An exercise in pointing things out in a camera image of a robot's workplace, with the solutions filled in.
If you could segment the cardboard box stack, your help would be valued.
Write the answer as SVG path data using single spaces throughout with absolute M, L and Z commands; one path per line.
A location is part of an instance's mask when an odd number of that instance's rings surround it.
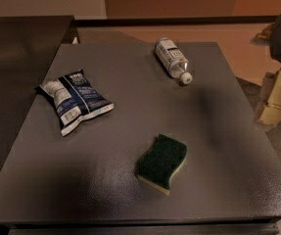
M 276 73 L 267 72 L 263 78 L 257 121 L 268 126 L 276 126 L 281 121 L 281 69 Z

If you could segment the green and yellow sponge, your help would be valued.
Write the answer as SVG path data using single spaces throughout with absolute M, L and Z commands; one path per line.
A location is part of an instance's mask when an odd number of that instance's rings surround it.
M 186 156 L 185 144 L 159 134 L 154 145 L 139 159 L 136 176 L 168 196 L 172 177 L 181 169 Z

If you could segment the clear blue-labelled plastic bottle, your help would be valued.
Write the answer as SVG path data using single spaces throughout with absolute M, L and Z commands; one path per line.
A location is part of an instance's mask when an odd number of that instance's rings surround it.
M 160 38 L 155 45 L 155 54 L 172 78 L 184 85 L 192 82 L 193 76 L 188 70 L 189 61 L 172 40 Z

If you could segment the blue chip bag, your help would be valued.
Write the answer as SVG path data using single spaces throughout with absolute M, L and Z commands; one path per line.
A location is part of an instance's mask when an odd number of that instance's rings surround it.
M 63 136 L 69 135 L 83 121 L 103 115 L 115 106 L 91 86 L 83 70 L 46 81 L 35 91 L 55 109 Z

